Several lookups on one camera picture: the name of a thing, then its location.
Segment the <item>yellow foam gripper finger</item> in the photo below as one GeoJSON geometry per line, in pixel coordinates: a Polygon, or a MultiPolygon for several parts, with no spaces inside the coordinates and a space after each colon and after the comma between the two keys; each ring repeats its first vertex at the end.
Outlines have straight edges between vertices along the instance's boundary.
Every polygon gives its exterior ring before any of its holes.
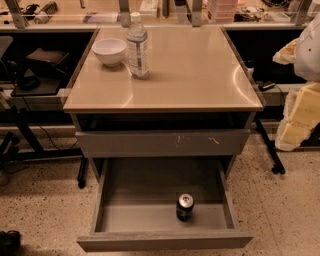
{"type": "Polygon", "coordinates": [[[293,39],[272,57],[272,61],[282,65],[293,64],[296,60],[296,46],[298,39],[293,39]]]}
{"type": "Polygon", "coordinates": [[[282,151],[292,151],[308,139],[320,123],[320,83],[307,82],[298,91],[290,91],[283,115],[275,146],[282,151]]]}

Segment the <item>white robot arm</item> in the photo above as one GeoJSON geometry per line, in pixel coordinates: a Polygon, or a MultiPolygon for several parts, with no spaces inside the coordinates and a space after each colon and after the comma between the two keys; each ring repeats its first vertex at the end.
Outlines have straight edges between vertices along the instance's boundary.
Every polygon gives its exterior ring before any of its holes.
{"type": "Polygon", "coordinates": [[[275,139],[277,149],[292,151],[320,123],[320,14],[297,39],[276,52],[272,60],[282,65],[292,64],[294,74],[306,80],[302,88],[287,95],[284,118],[275,139]]]}

